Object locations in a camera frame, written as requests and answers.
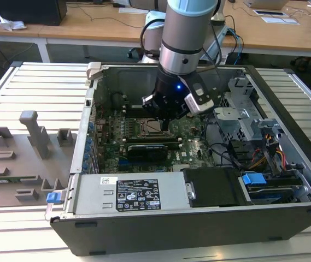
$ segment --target warning label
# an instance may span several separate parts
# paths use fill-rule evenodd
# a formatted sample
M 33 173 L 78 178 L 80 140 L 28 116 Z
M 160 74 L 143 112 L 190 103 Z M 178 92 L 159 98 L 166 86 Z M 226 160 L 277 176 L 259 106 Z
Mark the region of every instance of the warning label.
M 116 210 L 121 212 L 157 209 L 161 209 L 157 179 L 117 181 Z

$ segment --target desk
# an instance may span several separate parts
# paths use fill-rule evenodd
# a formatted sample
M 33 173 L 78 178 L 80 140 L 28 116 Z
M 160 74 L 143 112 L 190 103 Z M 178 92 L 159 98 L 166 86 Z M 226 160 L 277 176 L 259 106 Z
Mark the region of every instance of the desk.
M 119 8 L 113 8 L 111 5 L 81 6 L 93 19 L 112 18 L 91 21 L 83 10 L 69 6 L 75 5 L 68 5 L 67 15 L 60 26 L 27 25 L 27 29 L 12 32 L 0 27 L 0 41 L 35 43 L 45 63 L 51 62 L 47 44 L 139 47 L 139 35 L 145 23 L 145 14 L 119 13 Z M 123 25 L 113 19 L 137 28 Z
M 292 13 L 290 7 L 307 9 L 307 2 L 290 1 L 283 11 Z M 129 25 L 142 27 L 145 23 L 144 14 L 122 14 L 118 8 L 111 5 L 106 7 L 81 7 L 91 18 L 112 17 Z M 245 42 L 243 52 L 264 53 L 270 55 L 311 56 L 311 17 L 296 14 L 300 25 L 281 25 L 265 23 L 260 17 L 249 16 L 252 9 L 243 0 L 234 4 L 226 2 L 225 15 L 232 15 L 236 21 L 236 30 Z M 80 8 L 68 7 L 67 16 L 60 26 L 28 25 L 22 31 L 5 31 L 0 28 L 0 41 L 35 43 L 43 62 L 50 62 L 47 44 L 97 45 L 139 47 L 141 28 L 123 25 L 113 19 L 96 19 L 91 21 Z M 231 27 L 232 21 L 227 18 Z M 228 54 L 234 46 L 233 37 L 226 37 L 223 42 L 223 53 Z
M 307 8 L 307 4 L 290 1 L 282 11 L 290 15 L 295 11 L 292 8 L 294 7 L 305 9 L 311 14 L 311 8 Z M 300 25 L 266 23 L 262 18 L 256 17 L 257 15 L 243 3 L 243 0 L 237 0 L 234 5 L 227 1 L 224 14 L 234 17 L 236 31 L 245 42 L 244 53 L 311 57 L 311 17 L 308 15 L 295 14 Z M 228 17 L 226 21 L 233 28 L 232 19 Z M 233 37 L 226 37 L 224 40 L 223 47 L 228 46 L 234 46 Z
M 56 133 L 62 127 L 77 133 L 80 117 L 76 115 L 82 112 L 88 88 L 86 66 L 24 63 L 20 68 L 10 67 L 0 80 L 0 126 L 8 126 L 12 134 L 28 134 L 18 120 L 19 114 L 22 110 L 36 110 L 39 118 L 51 113 L 38 121 L 48 133 Z M 311 139 L 311 93 L 307 87 L 281 69 L 258 70 Z M 262 107 L 268 116 L 273 116 L 265 105 Z M 58 205 L 54 214 L 59 214 L 61 208 Z M 311 261 L 311 227 L 287 241 L 75 257 L 44 214 L 45 206 L 0 208 L 0 261 Z

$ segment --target white slotted table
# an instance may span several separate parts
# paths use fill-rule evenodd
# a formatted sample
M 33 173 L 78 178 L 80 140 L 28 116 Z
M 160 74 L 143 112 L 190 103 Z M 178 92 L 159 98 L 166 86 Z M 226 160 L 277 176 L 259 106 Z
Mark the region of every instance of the white slotted table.
M 0 126 L 8 126 L 13 134 L 27 134 L 18 121 L 20 112 L 36 110 L 39 124 L 48 133 L 63 127 L 77 133 L 88 88 L 86 66 L 24 63 L 11 67 L 0 81 Z M 259 72 L 311 139 L 311 124 L 307 124 L 311 93 L 306 86 L 282 70 Z M 45 206 L 0 208 L 0 261 L 311 261 L 311 227 L 288 241 L 76 257 L 51 229 L 44 213 Z

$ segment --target floor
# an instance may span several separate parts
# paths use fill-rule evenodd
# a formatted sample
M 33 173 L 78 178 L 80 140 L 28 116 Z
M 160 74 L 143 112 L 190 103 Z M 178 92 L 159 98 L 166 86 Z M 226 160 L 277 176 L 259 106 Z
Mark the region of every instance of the floor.
M 4 55 L 12 61 L 41 62 L 39 50 L 36 45 L 28 43 L 9 43 L 0 42 L 0 49 Z M 101 62 L 136 62 L 138 56 L 129 59 L 126 57 L 128 48 L 126 47 L 107 47 L 90 46 L 90 58 L 84 57 L 82 46 L 77 45 L 49 45 L 49 52 L 53 62 L 56 63 L 89 63 L 93 61 Z M 245 55 L 239 64 L 250 64 L 257 68 L 291 68 L 304 81 L 305 84 L 311 84 L 311 62 L 306 72 L 300 73 L 295 67 L 290 65 L 294 57 L 290 56 L 272 56 L 272 55 Z M 0 79 L 9 64 L 0 53 Z M 234 55 L 228 60 L 228 63 L 235 61 Z

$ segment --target robotic arm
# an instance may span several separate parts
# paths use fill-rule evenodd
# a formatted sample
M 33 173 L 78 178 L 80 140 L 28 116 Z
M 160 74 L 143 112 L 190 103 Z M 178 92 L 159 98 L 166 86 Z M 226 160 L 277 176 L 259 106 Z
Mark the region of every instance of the robotic arm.
M 131 6 L 140 7 L 133 1 Z M 167 1 L 156 84 L 152 94 L 142 101 L 143 108 L 162 121 L 162 130 L 189 112 L 198 114 L 214 106 L 196 69 L 210 19 L 220 7 L 221 0 Z

